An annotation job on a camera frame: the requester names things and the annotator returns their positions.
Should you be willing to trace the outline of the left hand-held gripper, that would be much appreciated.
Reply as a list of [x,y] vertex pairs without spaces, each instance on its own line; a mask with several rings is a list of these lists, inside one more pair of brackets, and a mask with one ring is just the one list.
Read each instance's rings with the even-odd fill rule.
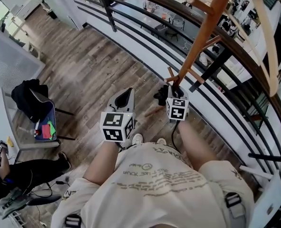
[[104,140],[124,143],[135,127],[135,90],[126,88],[115,93],[101,112],[100,130]]

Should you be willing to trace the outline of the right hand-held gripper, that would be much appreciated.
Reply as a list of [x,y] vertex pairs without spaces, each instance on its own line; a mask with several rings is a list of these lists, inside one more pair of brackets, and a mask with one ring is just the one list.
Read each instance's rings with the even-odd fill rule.
[[170,85],[166,99],[166,113],[170,120],[184,121],[188,113],[188,93],[180,86],[174,90]]

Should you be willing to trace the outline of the brown wooden coat rack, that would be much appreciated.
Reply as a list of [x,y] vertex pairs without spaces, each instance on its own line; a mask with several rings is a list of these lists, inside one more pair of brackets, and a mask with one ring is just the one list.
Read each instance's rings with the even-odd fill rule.
[[195,71],[192,70],[192,65],[200,52],[210,46],[213,42],[220,40],[219,38],[209,39],[209,37],[211,36],[213,29],[216,27],[219,18],[225,13],[224,11],[227,10],[226,6],[229,0],[212,0],[209,6],[200,0],[187,0],[187,2],[204,11],[206,13],[206,17],[200,26],[198,35],[195,38],[195,41],[188,52],[178,75],[174,76],[172,70],[169,69],[171,77],[165,79],[165,82],[173,82],[172,87],[174,90],[179,87],[181,81],[184,79],[187,73],[190,73],[201,84],[205,82],[203,78],[201,78]]

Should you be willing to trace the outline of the person's left forearm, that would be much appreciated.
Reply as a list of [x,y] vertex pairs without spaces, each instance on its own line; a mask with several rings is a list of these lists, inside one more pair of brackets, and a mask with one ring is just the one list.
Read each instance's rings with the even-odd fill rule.
[[114,172],[119,153],[115,142],[103,142],[83,178],[101,186]]

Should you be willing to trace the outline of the person's right forearm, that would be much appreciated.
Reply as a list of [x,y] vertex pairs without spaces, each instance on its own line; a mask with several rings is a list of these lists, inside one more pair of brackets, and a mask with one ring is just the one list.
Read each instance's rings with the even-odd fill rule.
[[196,171],[205,163],[217,160],[215,153],[189,122],[181,121],[178,129],[187,157]]

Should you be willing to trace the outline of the black railing with wooden top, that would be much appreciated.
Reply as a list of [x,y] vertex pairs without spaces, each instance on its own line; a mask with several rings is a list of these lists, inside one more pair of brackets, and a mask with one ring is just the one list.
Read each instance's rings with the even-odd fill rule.
[[[281,100],[269,96],[267,81],[254,60],[229,37],[216,27],[209,37],[209,45],[221,45],[219,55],[208,48],[203,53],[212,60],[205,66],[199,59],[179,76],[189,47],[177,44],[183,38],[190,46],[195,38],[186,33],[186,26],[178,28],[169,17],[162,18],[140,5],[127,0],[73,0],[77,8],[97,19],[115,33],[130,38],[163,61],[174,72],[173,80],[180,79],[180,86],[189,94],[189,102],[204,118],[216,126],[225,122],[234,136],[242,141],[239,158],[247,165],[256,164],[269,174],[281,175]],[[185,6],[171,0],[146,0],[182,17],[186,24],[199,29],[202,20]]]

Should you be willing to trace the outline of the green cloth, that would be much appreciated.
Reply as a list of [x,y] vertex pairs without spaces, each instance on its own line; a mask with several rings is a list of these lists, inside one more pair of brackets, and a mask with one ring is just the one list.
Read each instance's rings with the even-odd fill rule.
[[56,129],[55,129],[53,123],[50,120],[48,121],[48,125],[49,125],[49,130],[50,130],[50,137],[49,137],[49,139],[52,140],[54,134],[56,133]]

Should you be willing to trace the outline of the blue padded chair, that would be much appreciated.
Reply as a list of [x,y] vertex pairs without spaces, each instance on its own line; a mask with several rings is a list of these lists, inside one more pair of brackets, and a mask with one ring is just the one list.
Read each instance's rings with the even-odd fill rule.
[[54,134],[52,140],[44,139],[42,133],[41,133],[41,135],[34,137],[35,140],[43,141],[43,142],[56,141],[58,139],[74,141],[75,138],[64,137],[64,136],[59,136],[58,135],[58,133],[57,133],[56,112],[67,114],[67,115],[74,115],[74,114],[71,113],[71,112],[67,112],[67,111],[64,111],[64,110],[56,108],[55,105],[54,105],[54,102],[51,99],[49,99],[48,97],[45,97],[42,94],[33,91],[32,89],[30,91],[34,95],[34,97],[39,101],[39,106],[43,107],[43,113],[44,113],[43,114],[43,118],[40,119],[35,124],[35,129],[39,129],[42,132],[42,125],[48,124],[49,120],[53,123],[53,125],[54,125],[54,127],[56,129],[56,133]]

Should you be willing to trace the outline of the red cloth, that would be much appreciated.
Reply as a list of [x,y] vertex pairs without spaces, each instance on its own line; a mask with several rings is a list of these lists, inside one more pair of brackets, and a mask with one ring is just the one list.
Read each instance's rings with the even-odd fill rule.
[[52,138],[49,124],[42,125],[42,135],[44,139]]

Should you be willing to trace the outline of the person's beige printed t-shirt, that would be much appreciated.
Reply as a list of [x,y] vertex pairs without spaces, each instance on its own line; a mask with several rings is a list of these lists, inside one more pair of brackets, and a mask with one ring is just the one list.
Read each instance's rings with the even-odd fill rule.
[[198,171],[173,148],[153,142],[121,152],[101,185],[77,178],[54,212],[51,228],[76,214],[81,228],[246,228],[252,190],[228,161]]

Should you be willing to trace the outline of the clear bottle with red cap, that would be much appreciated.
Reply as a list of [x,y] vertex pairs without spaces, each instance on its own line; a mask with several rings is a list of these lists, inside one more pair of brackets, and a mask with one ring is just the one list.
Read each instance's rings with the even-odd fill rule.
[[39,130],[39,129],[25,129],[25,128],[20,127],[20,126],[19,126],[19,129],[20,129],[21,131],[24,131],[24,132],[26,132],[26,133],[29,133],[30,135],[32,135],[32,136],[34,136],[34,137],[41,135],[41,130]]

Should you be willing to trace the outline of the black jacket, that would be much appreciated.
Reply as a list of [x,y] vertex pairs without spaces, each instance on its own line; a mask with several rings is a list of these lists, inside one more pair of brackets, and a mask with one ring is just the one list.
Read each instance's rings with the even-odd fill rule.
[[11,98],[33,123],[43,120],[47,114],[46,107],[31,92],[34,91],[48,97],[48,86],[41,85],[38,79],[24,80],[11,92]]

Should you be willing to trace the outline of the white table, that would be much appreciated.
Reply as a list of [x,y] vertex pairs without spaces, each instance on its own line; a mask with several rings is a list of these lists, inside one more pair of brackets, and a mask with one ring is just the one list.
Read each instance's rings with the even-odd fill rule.
[[60,146],[58,141],[22,143],[18,138],[17,132],[13,126],[8,104],[6,102],[7,94],[0,89],[0,141],[6,141],[9,137],[13,142],[13,147],[9,147],[10,163],[14,163],[22,151],[55,148]]
[[268,174],[256,169],[241,165],[240,170],[265,178],[267,184],[262,189],[262,194],[255,202],[249,228],[265,228],[268,222],[281,207],[281,177],[279,170]]

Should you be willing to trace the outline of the grey bag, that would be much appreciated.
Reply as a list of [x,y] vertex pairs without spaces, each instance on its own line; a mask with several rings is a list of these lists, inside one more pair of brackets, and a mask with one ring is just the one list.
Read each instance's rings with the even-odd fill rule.
[[7,218],[11,213],[26,207],[31,201],[29,194],[25,194],[20,188],[14,188],[6,197],[0,199],[0,217]]

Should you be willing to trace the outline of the white low cabinet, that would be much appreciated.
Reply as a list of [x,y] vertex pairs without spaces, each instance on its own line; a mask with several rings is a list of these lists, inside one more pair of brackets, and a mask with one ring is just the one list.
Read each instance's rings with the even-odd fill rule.
[[18,17],[20,20],[25,20],[33,10],[40,5],[38,0],[27,0],[23,5],[15,5],[11,10],[11,14]]

